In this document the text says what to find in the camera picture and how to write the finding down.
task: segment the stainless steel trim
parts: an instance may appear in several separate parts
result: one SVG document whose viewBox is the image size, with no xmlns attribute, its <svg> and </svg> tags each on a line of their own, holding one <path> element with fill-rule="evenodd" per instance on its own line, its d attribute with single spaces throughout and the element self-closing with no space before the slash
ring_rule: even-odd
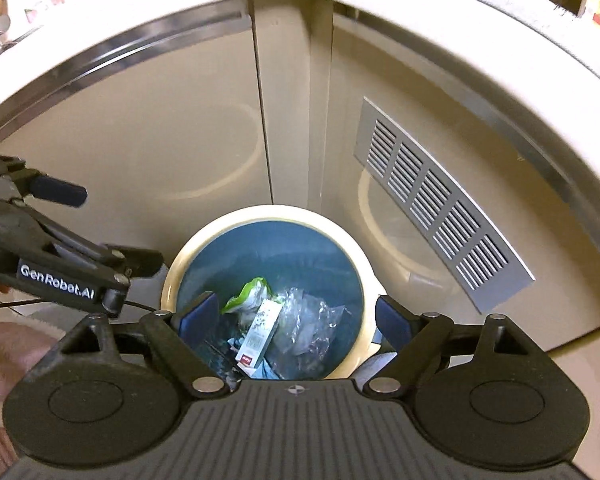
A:
<svg viewBox="0 0 600 480">
<path fill-rule="evenodd" d="M 366 12 L 342 12 L 334 14 L 334 25 L 349 32 L 366 27 L 406 47 L 413 54 L 412 70 L 508 139 L 569 205 L 600 252 L 600 180 L 541 118 L 441 47 Z"/>
<path fill-rule="evenodd" d="M 95 45 L 32 81 L 0 105 L 0 142 L 72 94 L 140 62 L 251 30 L 246 0 L 183 10 Z"/>
</svg>

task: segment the label sticker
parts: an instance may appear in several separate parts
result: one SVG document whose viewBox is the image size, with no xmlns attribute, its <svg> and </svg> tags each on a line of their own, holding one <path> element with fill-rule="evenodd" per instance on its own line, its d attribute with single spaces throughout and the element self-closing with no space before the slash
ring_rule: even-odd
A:
<svg viewBox="0 0 600 480">
<path fill-rule="evenodd" d="M 87 285 L 81 285 L 80 283 L 77 283 L 76 280 L 60 276 L 52 270 L 36 268 L 36 266 L 23 261 L 20 261 L 18 264 L 18 278 L 21 280 L 28 279 L 43 283 L 44 285 L 56 288 L 61 292 L 73 294 L 91 301 L 93 301 L 93 298 L 95 297 L 94 288 Z"/>
</svg>

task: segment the clear plastic bag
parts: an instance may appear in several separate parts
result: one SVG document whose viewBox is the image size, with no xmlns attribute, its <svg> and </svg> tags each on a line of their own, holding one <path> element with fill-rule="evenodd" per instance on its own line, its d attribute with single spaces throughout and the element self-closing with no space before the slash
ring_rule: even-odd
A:
<svg viewBox="0 0 600 480">
<path fill-rule="evenodd" d="M 276 301 L 283 307 L 265 358 L 282 379 L 321 378 L 344 306 L 330 307 L 295 287 L 279 294 Z"/>
</svg>

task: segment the screw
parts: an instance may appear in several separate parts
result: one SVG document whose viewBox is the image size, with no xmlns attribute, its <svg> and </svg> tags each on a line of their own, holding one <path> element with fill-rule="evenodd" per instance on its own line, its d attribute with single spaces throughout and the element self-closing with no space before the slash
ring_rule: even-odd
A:
<svg viewBox="0 0 600 480">
<path fill-rule="evenodd" d="M 369 387 L 376 394 L 392 394 L 400 389 L 400 381 L 392 377 L 376 377 L 369 381 Z"/>
<path fill-rule="evenodd" d="M 218 377 L 200 377 L 191 386 L 202 394 L 214 394 L 224 388 L 224 381 Z"/>
<path fill-rule="evenodd" d="M 116 280 L 120 285 L 127 286 L 130 283 L 129 278 L 126 277 L 124 274 L 120 274 L 119 272 L 113 275 L 113 279 Z"/>
</svg>

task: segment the trash can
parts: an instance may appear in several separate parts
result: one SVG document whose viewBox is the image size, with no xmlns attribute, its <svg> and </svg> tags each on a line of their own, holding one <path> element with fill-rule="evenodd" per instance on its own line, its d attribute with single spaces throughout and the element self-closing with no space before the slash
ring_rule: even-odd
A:
<svg viewBox="0 0 600 480">
<path fill-rule="evenodd" d="M 161 308 L 182 310 L 205 291 L 215 292 L 224 305 L 256 276 L 273 291 L 302 288 L 329 305 L 346 306 L 322 378 L 347 378 L 378 351 L 375 307 L 385 291 L 371 264 L 341 227 L 297 207 L 254 206 L 206 225 L 173 262 Z"/>
</svg>

